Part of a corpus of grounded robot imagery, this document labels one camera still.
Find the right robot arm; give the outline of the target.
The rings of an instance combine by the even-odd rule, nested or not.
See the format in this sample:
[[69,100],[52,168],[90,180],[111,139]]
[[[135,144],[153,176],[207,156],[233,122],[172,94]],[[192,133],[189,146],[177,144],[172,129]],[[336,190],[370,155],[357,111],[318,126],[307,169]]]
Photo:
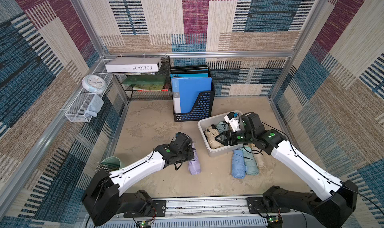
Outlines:
[[311,215],[326,228],[340,228],[357,206],[361,195],[358,186],[347,180],[326,172],[302,154],[282,131],[271,127],[258,114],[250,112],[243,115],[230,112],[224,115],[224,128],[220,129],[215,140],[223,146],[253,144],[259,152],[265,152],[285,164],[310,188],[308,193],[285,190],[272,186],[263,193],[261,200],[252,200],[249,205],[259,215],[266,217],[279,209],[291,209]]

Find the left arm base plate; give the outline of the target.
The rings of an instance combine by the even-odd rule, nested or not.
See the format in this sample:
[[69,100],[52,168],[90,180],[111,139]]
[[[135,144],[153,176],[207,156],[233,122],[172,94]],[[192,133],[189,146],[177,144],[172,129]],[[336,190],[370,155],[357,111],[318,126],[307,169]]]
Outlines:
[[152,217],[165,217],[167,209],[166,200],[154,200],[151,203],[151,207],[146,206],[139,212],[127,212],[124,213],[124,218],[152,218]]

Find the white plastic storage box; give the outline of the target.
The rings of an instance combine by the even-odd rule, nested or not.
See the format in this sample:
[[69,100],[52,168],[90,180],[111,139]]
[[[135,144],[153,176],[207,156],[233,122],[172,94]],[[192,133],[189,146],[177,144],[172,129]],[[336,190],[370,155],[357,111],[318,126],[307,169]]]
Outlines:
[[206,131],[211,133],[213,125],[217,125],[220,122],[225,121],[225,116],[227,116],[229,112],[222,113],[216,116],[212,116],[209,118],[205,118],[198,121],[198,129],[202,135],[204,145],[208,151],[208,155],[211,158],[218,157],[229,153],[236,149],[241,149],[243,147],[242,144],[237,144],[234,146],[225,146],[221,142],[223,141],[220,134],[218,132],[214,132],[213,135],[207,136]]

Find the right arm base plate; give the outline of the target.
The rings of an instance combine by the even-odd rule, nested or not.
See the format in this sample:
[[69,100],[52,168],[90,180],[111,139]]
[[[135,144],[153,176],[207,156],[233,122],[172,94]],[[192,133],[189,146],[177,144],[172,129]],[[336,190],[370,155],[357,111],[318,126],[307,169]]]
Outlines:
[[276,205],[272,200],[264,197],[246,198],[250,214],[270,214],[270,213],[289,213],[289,208]]

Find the blue umbrella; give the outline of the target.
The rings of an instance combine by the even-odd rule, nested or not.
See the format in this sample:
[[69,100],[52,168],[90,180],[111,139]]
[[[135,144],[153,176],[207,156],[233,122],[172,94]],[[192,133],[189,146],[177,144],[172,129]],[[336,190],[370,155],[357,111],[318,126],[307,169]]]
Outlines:
[[246,176],[246,166],[242,150],[233,150],[231,174],[236,179],[244,179]]

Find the teal umbrella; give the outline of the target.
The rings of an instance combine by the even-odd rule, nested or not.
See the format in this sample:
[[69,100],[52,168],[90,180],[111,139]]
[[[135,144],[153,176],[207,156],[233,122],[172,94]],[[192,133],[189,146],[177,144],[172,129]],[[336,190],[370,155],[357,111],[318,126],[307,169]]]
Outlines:
[[243,150],[244,162],[246,166],[246,175],[249,175],[249,176],[259,175],[259,168],[251,148],[243,147],[242,150]]

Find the cream umbrella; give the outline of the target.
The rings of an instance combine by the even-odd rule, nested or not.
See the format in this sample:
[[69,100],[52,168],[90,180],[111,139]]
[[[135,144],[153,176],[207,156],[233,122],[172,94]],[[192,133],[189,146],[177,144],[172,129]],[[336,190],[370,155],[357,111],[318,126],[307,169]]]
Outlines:
[[220,135],[219,130],[215,127],[209,126],[205,130],[205,136],[207,137],[208,144],[213,150],[224,146],[215,139],[218,135]]

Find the mint green umbrella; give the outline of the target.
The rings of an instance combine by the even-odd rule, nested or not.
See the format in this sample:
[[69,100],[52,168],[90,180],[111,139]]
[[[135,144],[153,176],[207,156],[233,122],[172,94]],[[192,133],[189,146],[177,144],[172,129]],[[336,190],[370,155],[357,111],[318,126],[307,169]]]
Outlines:
[[227,122],[219,122],[217,125],[216,125],[216,129],[217,129],[217,135],[220,135],[221,133],[225,132],[225,131],[229,131],[229,124]]

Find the beige umbrella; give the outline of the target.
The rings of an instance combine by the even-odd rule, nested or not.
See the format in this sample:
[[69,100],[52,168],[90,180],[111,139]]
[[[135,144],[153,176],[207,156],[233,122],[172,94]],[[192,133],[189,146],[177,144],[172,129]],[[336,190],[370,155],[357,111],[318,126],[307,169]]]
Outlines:
[[254,159],[257,163],[259,170],[265,170],[267,168],[267,166],[266,166],[265,157],[264,157],[262,151],[260,149],[256,148],[256,146],[254,144],[250,144],[250,146],[251,146],[252,153],[253,153]]

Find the purple umbrella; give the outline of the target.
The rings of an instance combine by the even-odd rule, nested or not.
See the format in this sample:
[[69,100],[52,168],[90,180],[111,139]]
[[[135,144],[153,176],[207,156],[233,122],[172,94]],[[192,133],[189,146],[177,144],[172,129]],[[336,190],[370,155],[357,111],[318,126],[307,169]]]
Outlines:
[[197,175],[202,172],[199,157],[197,154],[197,150],[195,148],[195,144],[192,145],[192,150],[194,153],[194,157],[192,160],[188,161],[188,170],[191,175]]

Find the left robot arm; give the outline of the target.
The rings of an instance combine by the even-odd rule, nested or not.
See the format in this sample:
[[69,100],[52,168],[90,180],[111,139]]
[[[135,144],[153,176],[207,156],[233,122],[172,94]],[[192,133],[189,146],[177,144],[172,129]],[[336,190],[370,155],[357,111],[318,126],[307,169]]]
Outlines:
[[178,170],[194,157],[192,138],[179,132],[169,144],[158,145],[135,163],[112,172],[96,172],[82,198],[89,219],[99,227],[121,213],[151,216],[153,200],[148,193],[144,190],[127,193],[127,190],[168,166],[173,165]]

